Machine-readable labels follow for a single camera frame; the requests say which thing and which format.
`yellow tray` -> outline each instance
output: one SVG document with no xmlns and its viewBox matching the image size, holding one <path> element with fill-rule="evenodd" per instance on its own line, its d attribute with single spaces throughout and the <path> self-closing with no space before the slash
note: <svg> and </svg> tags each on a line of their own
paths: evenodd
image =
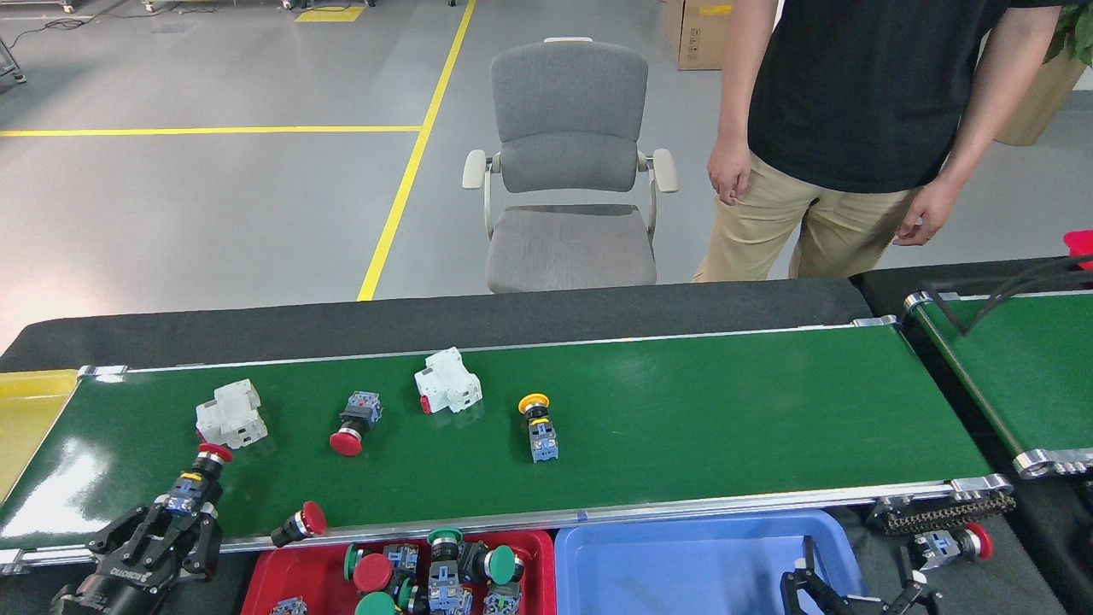
<svg viewBox="0 0 1093 615">
<path fill-rule="evenodd" d="M 15 486 L 75 389 L 75 370 L 0 374 L 0 495 Z"/>
</svg>

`white plastic housing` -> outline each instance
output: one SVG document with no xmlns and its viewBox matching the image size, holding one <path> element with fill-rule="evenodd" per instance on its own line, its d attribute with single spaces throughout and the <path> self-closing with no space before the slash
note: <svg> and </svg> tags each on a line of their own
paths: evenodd
<svg viewBox="0 0 1093 615">
<path fill-rule="evenodd" d="M 425 369 L 413 375 L 422 409 L 435 414 L 444 409 L 462 412 L 482 399 L 482 385 L 463 367 L 463 358 L 455 347 L 425 359 Z"/>
<path fill-rule="evenodd" d="M 232 449 L 248 447 L 269 431 L 258 414 L 261 400 L 249 380 L 213 391 L 213 400 L 197 407 L 197 428 L 207 442 Z"/>
</svg>

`office chair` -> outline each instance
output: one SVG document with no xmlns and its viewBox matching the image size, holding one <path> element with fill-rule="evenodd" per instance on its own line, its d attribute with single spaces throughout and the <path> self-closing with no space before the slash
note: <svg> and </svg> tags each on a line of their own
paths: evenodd
<svg viewBox="0 0 1093 615">
<path fill-rule="evenodd" d="M 504 51 L 490 67 L 501 152 L 474 150 L 463 188 L 483 189 L 493 292 L 651 284 L 657 191 L 679 189 L 668 150 L 637 149 L 648 64 L 625 47 L 548 38 Z M 491 176 L 507 191 L 625 192 L 648 173 L 649 222 L 625 203 L 533 203 L 493 220 Z"/>
</svg>

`green conveyor belt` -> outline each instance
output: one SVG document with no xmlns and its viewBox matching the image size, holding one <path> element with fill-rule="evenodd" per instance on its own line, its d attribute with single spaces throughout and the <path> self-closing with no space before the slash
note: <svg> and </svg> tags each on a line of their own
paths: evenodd
<svg viewBox="0 0 1093 615">
<path fill-rule="evenodd" d="M 225 537 L 305 500 L 333 528 L 940 482 L 990 471 L 892 328 L 463 352 L 485 394 L 421 412 L 424 354 L 82 379 L 0 509 L 0 548 L 80 544 L 193 459 L 195 406 L 250 379 L 270 436 L 236 451 Z M 357 458 L 328 438 L 354 390 L 385 414 Z M 532 464 L 516 403 L 551 399 L 561 457 Z"/>
<path fill-rule="evenodd" d="M 967 323 L 984 303 L 948 305 Z M 1011 297 L 967 336 L 932 301 L 912 314 L 1014 457 L 1093 448 L 1093 293 Z"/>
</svg>

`gray floor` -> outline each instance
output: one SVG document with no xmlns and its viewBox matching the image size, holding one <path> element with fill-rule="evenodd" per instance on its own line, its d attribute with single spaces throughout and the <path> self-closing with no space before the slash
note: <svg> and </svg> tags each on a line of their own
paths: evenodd
<svg viewBox="0 0 1093 615">
<path fill-rule="evenodd" d="M 0 131 L 419 126 L 468 10 L 379 0 L 354 23 L 294 23 L 280 2 L 178 4 L 28 34 L 27 75 L 0 79 Z M 682 189 L 660 200 L 662 283 L 689 281 L 713 209 L 705 159 L 719 73 L 677 71 L 655 0 L 481 0 L 462 42 L 376 298 L 487 292 L 481 196 L 467 151 L 498 146 L 487 67 L 545 36 L 586 35 L 649 61 L 640 145 L 670 149 Z M 74 16 L 144 15 L 92 0 Z M 9 43 L 55 4 L 0 7 Z M 1093 96 L 1076 94 L 1039 143 L 996 144 L 928 248 L 882 267 L 1063 252 L 1093 227 Z M 0 137 L 0 350 L 60 317 L 352 300 L 388 217 L 414 131 Z M 631 194 L 640 202 L 643 190 Z M 500 203 L 513 197 L 497 194 Z M 773 276 L 784 275 L 787 255 Z"/>
</svg>

